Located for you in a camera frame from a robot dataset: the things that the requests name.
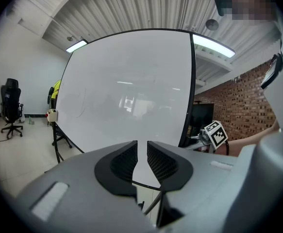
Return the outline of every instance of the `brick wall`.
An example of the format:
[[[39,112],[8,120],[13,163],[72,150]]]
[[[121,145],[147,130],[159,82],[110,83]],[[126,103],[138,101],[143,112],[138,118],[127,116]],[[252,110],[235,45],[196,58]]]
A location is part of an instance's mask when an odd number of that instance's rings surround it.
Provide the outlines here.
[[[230,140],[246,138],[273,125],[275,115],[260,88],[266,62],[203,93],[194,100],[214,103],[214,120],[221,121]]]

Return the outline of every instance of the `white wall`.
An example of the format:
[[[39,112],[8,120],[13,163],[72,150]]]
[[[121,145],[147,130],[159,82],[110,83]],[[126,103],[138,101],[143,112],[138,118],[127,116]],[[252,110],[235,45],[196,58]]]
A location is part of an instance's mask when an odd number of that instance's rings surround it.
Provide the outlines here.
[[[0,87],[7,78],[18,80],[20,102],[26,114],[46,112],[49,89],[61,79],[68,60],[69,54],[5,16],[1,17]]]

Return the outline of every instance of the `corrugated ceiling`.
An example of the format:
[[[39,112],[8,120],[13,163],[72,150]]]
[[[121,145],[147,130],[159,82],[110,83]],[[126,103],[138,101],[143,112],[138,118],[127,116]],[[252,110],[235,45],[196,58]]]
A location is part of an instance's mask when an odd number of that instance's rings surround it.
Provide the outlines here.
[[[271,22],[253,25],[250,21],[220,17],[214,0],[69,0],[62,6],[63,1],[15,0],[12,11],[14,15],[21,16],[21,25],[41,34],[45,40],[63,50],[81,37],[90,42],[109,34],[134,29],[196,31],[234,49],[236,55],[229,59],[196,46],[199,50],[233,64],[234,68],[247,59],[258,56],[280,36]],[[58,6],[62,7],[51,18]],[[219,22],[216,31],[205,27],[206,20],[210,18]],[[67,40],[68,36],[73,36],[73,42]],[[227,72],[213,63],[197,58],[199,80],[211,82]]]

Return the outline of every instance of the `office chair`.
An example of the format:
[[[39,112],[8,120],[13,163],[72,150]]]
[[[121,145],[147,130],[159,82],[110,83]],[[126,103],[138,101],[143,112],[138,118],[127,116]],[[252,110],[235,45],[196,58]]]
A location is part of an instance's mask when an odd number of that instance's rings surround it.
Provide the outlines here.
[[[18,81],[14,79],[7,79],[6,84],[1,86],[1,98],[2,98],[2,111],[1,115],[7,122],[7,124],[11,123],[11,126],[5,127],[1,129],[1,133],[4,130],[9,130],[6,135],[7,139],[9,138],[9,134],[13,136],[13,131],[17,131],[20,133],[20,137],[22,137],[22,133],[18,128],[23,129],[23,126],[15,126],[14,123],[22,116],[22,107],[23,104],[19,104],[19,96],[21,90],[18,87]]]

